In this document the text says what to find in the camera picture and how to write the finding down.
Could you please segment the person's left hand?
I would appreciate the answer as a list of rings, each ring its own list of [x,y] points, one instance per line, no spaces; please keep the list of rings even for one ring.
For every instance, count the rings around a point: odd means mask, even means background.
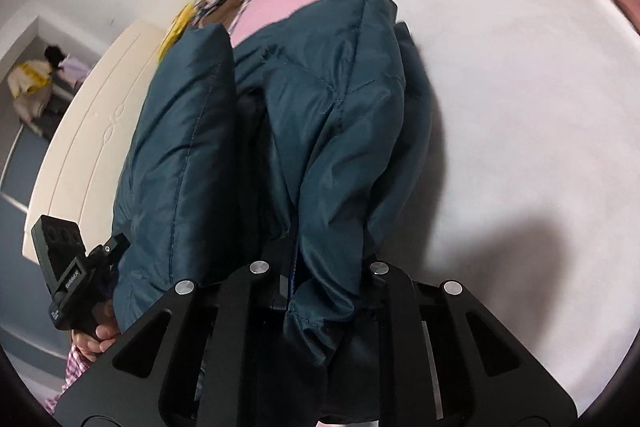
[[[105,303],[98,303],[92,313],[96,319],[96,329],[91,334],[81,331],[72,332],[73,345],[91,363],[110,349],[120,337],[120,328],[111,299],[106,300]]]

